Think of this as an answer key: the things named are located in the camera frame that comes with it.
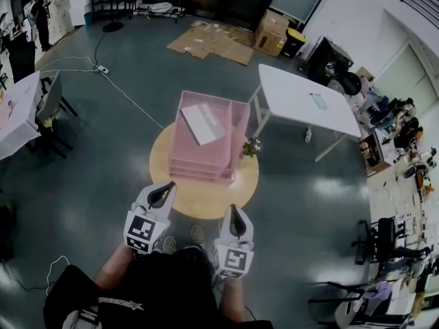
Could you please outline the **flattened cardboard sheets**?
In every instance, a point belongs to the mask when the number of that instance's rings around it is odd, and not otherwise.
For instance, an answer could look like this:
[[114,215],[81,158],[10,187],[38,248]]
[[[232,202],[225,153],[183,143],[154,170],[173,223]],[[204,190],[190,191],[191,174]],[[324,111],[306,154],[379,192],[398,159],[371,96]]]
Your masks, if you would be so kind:
[[253,56],[253,33],[242,28],[197,20],[167,48],[205,59],[210,53],[248,66]]

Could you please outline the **black equipment case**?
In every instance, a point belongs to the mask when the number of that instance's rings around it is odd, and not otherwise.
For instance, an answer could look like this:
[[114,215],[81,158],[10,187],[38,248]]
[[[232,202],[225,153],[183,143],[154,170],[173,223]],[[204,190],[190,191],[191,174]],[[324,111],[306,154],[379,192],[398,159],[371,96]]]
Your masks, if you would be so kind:
[[323,37],[307,58],[307,65],[308,78],[326,86],[333,78],[347,72],[353,60],[343,48]]

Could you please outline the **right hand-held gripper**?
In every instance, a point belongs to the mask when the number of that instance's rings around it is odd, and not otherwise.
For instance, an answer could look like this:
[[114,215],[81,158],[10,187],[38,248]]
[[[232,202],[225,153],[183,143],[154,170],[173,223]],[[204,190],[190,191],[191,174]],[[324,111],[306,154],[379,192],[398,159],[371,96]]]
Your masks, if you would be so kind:
[[[215,239],[213,249],[213,266],[215,275],[222,278],[239,279],[245,276],[251,266],[254,252],[253,224],[249,216],[236,207],[234,227],[235,205],[227,207],[221,228],[219,239]],[[234,239],[235,230],[239,240],[226,241],[222,239]]]

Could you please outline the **brown cardboard box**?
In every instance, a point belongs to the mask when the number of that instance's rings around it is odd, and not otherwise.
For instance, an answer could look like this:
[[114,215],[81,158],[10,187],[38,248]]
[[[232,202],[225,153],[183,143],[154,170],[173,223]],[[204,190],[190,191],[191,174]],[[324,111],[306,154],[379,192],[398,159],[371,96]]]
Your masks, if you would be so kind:
[[283,15],[266,10],[254,34],[253,48],[277,57],[287,40],[289,20]]

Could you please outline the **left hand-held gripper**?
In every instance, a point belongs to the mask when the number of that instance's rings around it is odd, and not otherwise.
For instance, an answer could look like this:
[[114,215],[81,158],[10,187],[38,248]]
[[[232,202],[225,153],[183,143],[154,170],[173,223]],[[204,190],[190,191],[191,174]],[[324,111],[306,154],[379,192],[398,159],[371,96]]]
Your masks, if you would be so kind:
[[177,192],[175,182],[146,186],[128,211],[123,241],[139,254],[151,254],[164,237],[171,222],[171,212]]

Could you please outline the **black round helmet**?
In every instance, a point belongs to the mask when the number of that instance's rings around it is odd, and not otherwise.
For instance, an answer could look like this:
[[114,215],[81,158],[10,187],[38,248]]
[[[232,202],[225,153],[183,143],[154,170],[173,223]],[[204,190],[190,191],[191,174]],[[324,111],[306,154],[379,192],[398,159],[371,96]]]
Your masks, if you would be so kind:
[[361,80],[358,75],[352,72],[345,72],[340,76],[338,82],[344,89],[344,93],[348,96],[355,96],[361,91]]

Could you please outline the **small potted flowers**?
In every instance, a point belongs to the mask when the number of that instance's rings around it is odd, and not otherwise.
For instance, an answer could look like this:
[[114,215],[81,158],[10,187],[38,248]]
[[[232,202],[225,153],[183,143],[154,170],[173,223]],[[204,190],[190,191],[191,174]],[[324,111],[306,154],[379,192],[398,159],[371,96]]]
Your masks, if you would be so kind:
[[244,142],[241,155],[249,156],[252,158],[253,156],[256,156],[257,153],[262,151],[262,148],[262,142],[257,137],[248,138]]

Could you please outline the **brown wooden desk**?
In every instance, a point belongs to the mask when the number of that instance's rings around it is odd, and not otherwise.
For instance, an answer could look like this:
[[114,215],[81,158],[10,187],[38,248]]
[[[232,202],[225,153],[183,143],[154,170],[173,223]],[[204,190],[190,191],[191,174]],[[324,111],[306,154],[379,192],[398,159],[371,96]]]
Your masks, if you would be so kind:
[[373,130],[372,134],[360,141],[359,148],[368,177],[381,173],[396,162],[394,142],[380,130]]

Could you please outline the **pink tiered tray organizer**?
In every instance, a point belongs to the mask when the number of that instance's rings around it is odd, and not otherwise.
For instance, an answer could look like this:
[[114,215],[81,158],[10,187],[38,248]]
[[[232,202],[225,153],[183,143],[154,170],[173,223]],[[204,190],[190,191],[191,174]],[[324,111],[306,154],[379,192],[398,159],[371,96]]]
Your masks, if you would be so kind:
[[[203,146],[196,143],[180,113],[180,109],[198,103],[207,103],[212,107],[226,133],[223,138]],[[216,184],[232,184],[246,141],[249,118],[248,103],[184,90],[169,148],[169,174]]]

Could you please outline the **white folding table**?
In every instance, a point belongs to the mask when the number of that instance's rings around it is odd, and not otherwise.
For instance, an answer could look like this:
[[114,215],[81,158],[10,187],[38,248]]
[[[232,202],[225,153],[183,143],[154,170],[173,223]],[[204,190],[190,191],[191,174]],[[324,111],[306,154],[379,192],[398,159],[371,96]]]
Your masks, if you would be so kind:
[[[266,64],[258,65],[259,85],[248,103],[254,105],[257,118],[255,136],[259,136],[271,117],[331,130],[336,139],[316,158],[322,160],[346,137],[361,138],[358,122],[344,96],[304,77]],[[309,93],[321,94],[328,108],[317,107]]]

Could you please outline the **round wooden side table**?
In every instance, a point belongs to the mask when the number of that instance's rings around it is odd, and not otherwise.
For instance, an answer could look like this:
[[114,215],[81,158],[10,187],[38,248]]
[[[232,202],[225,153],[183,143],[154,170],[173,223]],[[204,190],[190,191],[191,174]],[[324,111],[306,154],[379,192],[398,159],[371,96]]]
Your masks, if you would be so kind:
[[168,125],[156,138],[150,152],[149,170],[154,183],[173,180],[177,185],[173,208],[197,219],[222,218],[229,205],[243,208],[256,191],[259,180],[257,157],[239,161],[232,184],[214,184],[200,180],[173,178],[169,175],[168,157],[174,126]]

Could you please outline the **black covered stand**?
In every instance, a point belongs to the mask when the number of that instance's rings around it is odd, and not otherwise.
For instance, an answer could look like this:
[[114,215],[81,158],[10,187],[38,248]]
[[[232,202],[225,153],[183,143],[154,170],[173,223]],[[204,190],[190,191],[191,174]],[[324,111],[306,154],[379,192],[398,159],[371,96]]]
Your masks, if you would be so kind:
[[9,61],[14,83],[35,72],[36,45],[22,33],[8,43]]

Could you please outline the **person's right forearm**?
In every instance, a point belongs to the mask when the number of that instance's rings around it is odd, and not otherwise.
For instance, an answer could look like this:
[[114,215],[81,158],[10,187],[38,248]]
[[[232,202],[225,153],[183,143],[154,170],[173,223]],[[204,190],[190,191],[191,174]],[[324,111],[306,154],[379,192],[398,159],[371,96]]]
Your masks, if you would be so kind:
[[235,323],[246,321],[244,288],[240,278],[226,278],[219,305],[220,312]]

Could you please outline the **person's right checkered shoe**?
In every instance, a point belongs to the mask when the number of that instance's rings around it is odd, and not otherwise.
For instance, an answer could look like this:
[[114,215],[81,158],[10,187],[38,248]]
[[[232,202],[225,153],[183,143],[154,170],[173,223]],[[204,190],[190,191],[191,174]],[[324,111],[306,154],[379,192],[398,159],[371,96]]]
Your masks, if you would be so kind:
[[204,247],[204,231],[200,226],[198,226],[198,225],[192,226],[191,231],[190,231],[190,235],[191,235],[192,241],[196,245],[198,245],[200,247]]

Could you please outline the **clear plastic pouch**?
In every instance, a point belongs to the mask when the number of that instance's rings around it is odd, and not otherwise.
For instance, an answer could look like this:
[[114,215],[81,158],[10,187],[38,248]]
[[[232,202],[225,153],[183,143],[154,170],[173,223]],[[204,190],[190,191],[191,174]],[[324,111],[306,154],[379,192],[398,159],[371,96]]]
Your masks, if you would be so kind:
[[323,99],[321,94],[309,93],[309,96],[314,100],[317,107],[321,110],[326,110],[328,108],[326,101]]

